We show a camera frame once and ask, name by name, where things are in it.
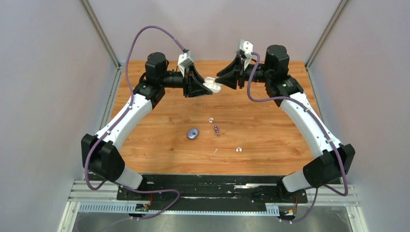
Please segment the white earbud charging case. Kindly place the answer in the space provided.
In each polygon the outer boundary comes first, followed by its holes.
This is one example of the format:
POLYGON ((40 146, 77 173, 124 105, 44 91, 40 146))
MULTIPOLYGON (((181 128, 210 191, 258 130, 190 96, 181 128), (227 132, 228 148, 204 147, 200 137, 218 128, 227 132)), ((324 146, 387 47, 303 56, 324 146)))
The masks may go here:
POLYGON ((219 93, 222 89, 222 84, 217 83, 215 78, 206 77, 203 85, 211 90, 213 93, 219 93))

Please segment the aluminium frame post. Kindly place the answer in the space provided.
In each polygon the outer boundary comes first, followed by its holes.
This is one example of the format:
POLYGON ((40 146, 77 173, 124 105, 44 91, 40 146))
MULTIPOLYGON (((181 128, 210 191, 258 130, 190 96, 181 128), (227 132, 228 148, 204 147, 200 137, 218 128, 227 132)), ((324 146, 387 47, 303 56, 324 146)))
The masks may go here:
POLYGON ((333 31, 334 27, 336 26, 338 20, 341 18, 343 12, 345 11, 346 7, 349 5, 350 0, 340 0, 336 9, 334 10, 333 14, 331 15, 328 23, 326 24, 321 36, 319 37, 317 43, 315 44, 312 52, 310 53, 307 61, 305 62, 305 69, 307 71, 308 76, 310 76, 310 69, 313 66, 314 61, 318 57, 322 47, 324 46, 327 38, 333 31))
POLYGON ((79 0, 80 4, 82 5, 87 17, 89 18, 95 32, 97 33, 97 36, 99 37, 105 51, 107 52, 111 62, 115 66, 115 80, 118 80, 120 78, 120 69, 121 69, 121 63, 119 62, 113 47, 109 43, 108 37, 106 36, 94 10, 93 7, 91 6, 90 1, 88 0, 79 0))

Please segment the blue-grey earbud case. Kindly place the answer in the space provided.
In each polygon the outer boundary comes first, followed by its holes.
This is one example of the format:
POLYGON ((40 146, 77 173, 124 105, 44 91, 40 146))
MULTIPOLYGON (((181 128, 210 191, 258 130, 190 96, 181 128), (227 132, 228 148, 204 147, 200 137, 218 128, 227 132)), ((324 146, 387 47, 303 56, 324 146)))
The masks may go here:
POLYGON ((187 138, 189 140, 195 140, 199 136, 199 130, 197 128, 192 128, 187 132, 187 138))

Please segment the right aluminium frame post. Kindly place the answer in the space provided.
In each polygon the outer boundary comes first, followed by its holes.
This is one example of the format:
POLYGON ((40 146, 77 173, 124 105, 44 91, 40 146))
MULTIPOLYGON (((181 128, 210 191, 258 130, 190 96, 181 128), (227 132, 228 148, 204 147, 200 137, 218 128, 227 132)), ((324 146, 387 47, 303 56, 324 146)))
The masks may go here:
POLYGON ((318 57, 322 47, 324 46, 327 38, 333 31, 334 27, 336 26, 338 20, 341 18, 343 12, 345 11, 346 7, 349 5, 350 0, 340 0, 336 9, 334 10, 333 14, 331 15, 328 23, 326 24, 321 36, 319 37, 317 43, 315 44, 312 52, 310 53, 307 61, 305 62, 305 69, 307 71, 308 76, 310 76, 310 69, 313 66, 314 61, 318 57))

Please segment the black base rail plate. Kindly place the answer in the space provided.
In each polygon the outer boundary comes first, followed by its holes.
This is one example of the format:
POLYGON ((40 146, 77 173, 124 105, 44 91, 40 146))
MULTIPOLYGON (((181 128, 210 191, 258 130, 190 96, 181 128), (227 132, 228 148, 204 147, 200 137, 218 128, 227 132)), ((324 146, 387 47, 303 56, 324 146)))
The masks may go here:
POLYGON ((167 189, 176 189, 180 198, 170 210, 261 212, 266 203, 307 203, 304 190, 282 193, 279 180, 275 175, 146 174, 139 187, 143 194, 119 188, 116 199, 152 202, 150 209, 161 210, 176 197, 167 189))

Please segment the left aluminium frame post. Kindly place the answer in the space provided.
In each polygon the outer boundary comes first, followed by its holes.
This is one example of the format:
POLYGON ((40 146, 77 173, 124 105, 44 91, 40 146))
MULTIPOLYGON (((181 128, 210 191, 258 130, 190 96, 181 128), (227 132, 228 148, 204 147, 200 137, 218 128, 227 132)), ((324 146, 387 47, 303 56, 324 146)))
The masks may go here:
POLYGON ((105 51, 107 52, 111 62, 115 66, 115 80, 118 80, 120 78, 120 69, 121 69, 121 63, 119 62, 113 47, 109 43, 108 37, 106 36, 94 10, 93 7, 91 6, 90 1, 88 0, 79 0, 80 4, 82 5, 87 17, 89 18, 95 32, 97 33, 97 36, 99 37, 105 51))

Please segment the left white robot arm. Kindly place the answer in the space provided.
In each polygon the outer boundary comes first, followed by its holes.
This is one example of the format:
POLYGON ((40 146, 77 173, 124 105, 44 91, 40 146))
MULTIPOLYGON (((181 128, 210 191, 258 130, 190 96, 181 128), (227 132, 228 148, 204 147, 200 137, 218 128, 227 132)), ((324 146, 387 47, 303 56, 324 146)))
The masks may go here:
POLYGON ((143 176, 125 165, 119 151, 139 121, 150 113, 165 95, 165 89, 181 88, 186 98, 212 95, 221 91, 214 78, 202 78, 187 51, 178 57, 179 71, 168 68, 169 61, 161 52, 148 55, 145 72, 131 89, 131 96, 123 108, 95 135, 86 134, 81 140, 85 171, 91 171, 106 181, 129 187, 137 200, 148 194, 143 176))

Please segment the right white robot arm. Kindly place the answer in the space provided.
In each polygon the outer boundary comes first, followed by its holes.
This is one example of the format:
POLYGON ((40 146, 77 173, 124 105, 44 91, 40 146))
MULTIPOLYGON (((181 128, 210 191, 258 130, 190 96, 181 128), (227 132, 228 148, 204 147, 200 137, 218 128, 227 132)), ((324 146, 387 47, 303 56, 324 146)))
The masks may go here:
POLYGON ((232 89, 246 87, 253 102, 274 101, 307 142, 313 160, 281 178, 276 195, 283 202, 291 200, 298 190, 327 187, 338 178, 346 181, 355 155, 353 146, 335 137, 313 110, 303 88, 289 74, 289 61, 287 49, 275 44, 267 48, 261 63, 253 44, 241 41, 234 60, 217 73, 215 80, 232 89))

